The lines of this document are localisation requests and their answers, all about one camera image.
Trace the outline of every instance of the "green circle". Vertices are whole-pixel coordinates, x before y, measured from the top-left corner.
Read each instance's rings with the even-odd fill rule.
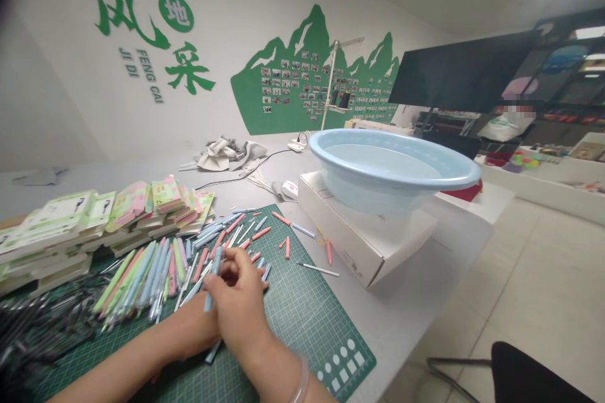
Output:
[[[185,0],[159,0],[159,12],[176,31],[187,33],[193,28],[193,12]]]

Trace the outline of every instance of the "hand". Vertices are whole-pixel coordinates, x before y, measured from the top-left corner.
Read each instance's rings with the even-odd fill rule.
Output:
[[[186,360],[210,348],[218,339],[217,311],[204,312],[206,292],[196,294],[155,329],[169,361]]]
[[[222,278],[208,274],[204,285],[214,298],[221,336],[241,362],[251,347],[273,338],[263,302],[268,282],[260,281],[264,268],[256,269],[244,249],[225,249],[224,254]]]

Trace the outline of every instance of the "bracelet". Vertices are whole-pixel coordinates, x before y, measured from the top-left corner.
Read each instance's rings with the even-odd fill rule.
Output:
[[[307,387],[309,385],[309,364],[307,363],[307,358],[302,353],[298,353],[298,357],[301,359],[303,370],[301,373],[301,383],[290,403],[303,403],[304,397],[307,394]]]

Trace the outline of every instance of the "blue plastic basin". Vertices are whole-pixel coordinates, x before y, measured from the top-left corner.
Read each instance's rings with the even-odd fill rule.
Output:
[[[480,177],[466,156],[406,135],[331,129],[313,134],[309,145],[332,194],[371,214],[407,215],[437,192],[468,188]]]

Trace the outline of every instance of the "green wall decal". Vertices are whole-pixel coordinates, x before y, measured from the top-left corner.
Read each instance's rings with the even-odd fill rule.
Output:
[[[325,16],[319,5],[315,5],[294,30],[288,47],[280,38],[274,38],[231,78],[239,112],[250,134],[321,129],[330,78],[330,50]],[[333,89],[351,92],[352,109],[345,114],[328,111],[326,129],[343,127],[354,116],[380,122],[392,119],[396,105],[386,102],[391,89],[389,82],[394,81],[399,69],[399,59],[392,60],[392,56],[390,33],[370,54],[367,63],[360,57],[347,67],[345,54],[338,49]],[[359,101],[360,97],[372,99],[372,103]]]
[[[176,31],[186,33],[193,28],[193,13],[185,0],[159,0],[159,12]]]
[[[128,27],[129,30],[136,30],[141,38],[145,40],[145,42],[151,44],[152,46],[167,49],[170,48],[170,42],[168,38],[162,33],[153,23],[153,20],[150,19],[151,28],[154,32],[154,39],[147,37],[139,27],[137,22],[137,18],[134,15],[133,10],[133,2],[134,0],[115,0],[115,6],[106,4],[104,0],[96,0],[99,6],[99,23],[96,25],[97,28],[101,31],[105,36],[109,36],[111,34],[111,25],[120,26],[122,23]]]
[[[185,41],[185,45],[179,49],[176,49],[173,54],[175,55],[178,66],[165,67],[164,69],[171,76],[176,76],[176,79],[169,82],[172,88],[176,88],[180,83],[183,76],[187,76],[187,91],[191,94],[197,94],[197,83],[204,90],[212,91],[216,82],[204,79],[203,77],[196,76],[196,72],[208,72],[208,68],[201,65],[193,65],[194,62],[199,61],[200,57],[197,56],[197,49],[191,43]]]

